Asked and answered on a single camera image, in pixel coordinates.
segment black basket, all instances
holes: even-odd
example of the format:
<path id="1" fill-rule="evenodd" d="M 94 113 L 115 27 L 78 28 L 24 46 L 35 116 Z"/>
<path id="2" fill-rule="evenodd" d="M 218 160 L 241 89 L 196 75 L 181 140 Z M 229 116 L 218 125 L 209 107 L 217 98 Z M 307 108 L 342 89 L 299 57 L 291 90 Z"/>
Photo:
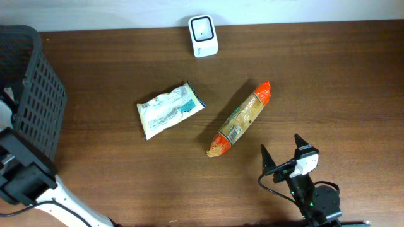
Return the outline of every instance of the black basket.
<path id="1" fill-rule="evenodd" d="M 0 88 L 13 91 L 14 130 L 54 160 L 67 95 L 33 28 L 0 26 Z"/>

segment white wall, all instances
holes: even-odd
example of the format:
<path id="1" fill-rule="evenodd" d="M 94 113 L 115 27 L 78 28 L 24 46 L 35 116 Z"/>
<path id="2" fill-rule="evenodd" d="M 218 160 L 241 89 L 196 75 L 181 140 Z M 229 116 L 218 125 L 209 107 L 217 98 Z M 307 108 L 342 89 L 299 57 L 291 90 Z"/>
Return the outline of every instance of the white wall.
<path id="1" fill-rule="evenodd" d="M 40 31 L 404 18 L 404 0 L 0 0 L 0 24 Z"/>

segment wooden table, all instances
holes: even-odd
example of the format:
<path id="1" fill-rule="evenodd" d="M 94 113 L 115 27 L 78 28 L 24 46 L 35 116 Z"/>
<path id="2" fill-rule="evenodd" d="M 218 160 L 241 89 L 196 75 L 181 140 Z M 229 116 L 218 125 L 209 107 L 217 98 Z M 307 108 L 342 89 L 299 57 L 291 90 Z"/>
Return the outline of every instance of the wooden table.
<path id="1" fill-rule="evenodd" d="M 294 133 L 320 150 L 314 181 L 341 188 L 342 221 L 404 225 L 404 21 L 217 27 L 196 59 L 187 28 L 41 33 L 69 96 L 56 165 L 68 188 L 124 226 L 301 219 L 257 184 L 259 145 L 280 164 Z M 272 98 L 223 156 L 205 151 L 265 80 Z M 207 107 L 145 141 L 136 103 L 190 81 Z M 271 188 L 287 194 L 286 183 Z M 0 203 L 1 212 L 22 206 Z M 1 226 L 63 226 L 42 211 Z"/>

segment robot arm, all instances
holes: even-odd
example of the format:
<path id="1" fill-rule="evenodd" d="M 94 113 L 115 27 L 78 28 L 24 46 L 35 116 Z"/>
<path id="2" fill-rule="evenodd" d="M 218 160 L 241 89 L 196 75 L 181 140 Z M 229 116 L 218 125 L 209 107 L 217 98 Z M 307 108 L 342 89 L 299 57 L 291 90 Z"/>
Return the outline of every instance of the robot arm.
<path id="1" fill-rule="evenodd" d="M 66 226 L 120 226 L 72 194 L 53 163 L 11 128 L 0 132 L 0 197 L 54 216 Z"/>
<path id="2" fill-rule="evenodd" d="M 280 166 L 275 165 L 269 152 L 261 145 L 263 174 L 258 180 L 260 186 L 293 202 L 310 227 L 341 226 L 338 220 L 342 216 L 338 186 L 324 181 L 313 183 L 308 174 L 317 167 L 319 150 L 297 134 L 295 141 L 297 149 L 294 158 Z M 262 185 L 261 179 L 267 175 L 273 175 L 274 183 L 286 181 L 294 200 Z"/>

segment snack bag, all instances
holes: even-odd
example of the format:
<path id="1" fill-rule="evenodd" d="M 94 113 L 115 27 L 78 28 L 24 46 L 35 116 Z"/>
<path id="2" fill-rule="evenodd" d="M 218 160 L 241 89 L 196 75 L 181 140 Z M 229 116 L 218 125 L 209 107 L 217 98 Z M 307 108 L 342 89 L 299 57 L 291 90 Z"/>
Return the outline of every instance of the snack bag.
<path id="1" fill-rule="evenodd" d="M 223 154 L 245 133 L 271 98 L 271 85 L 265 81 L 258 86 L 219 129 L 206 152 L 209 157 Z"/>
<path id="2" fill-rule="evenodd" d="M 186 83 L 171 93 L 158 95 L 137 106 L 146 140 L 149 140 L 164 129 L 202 110 L 206 104 L 199 99 L 194 88 Z"/>

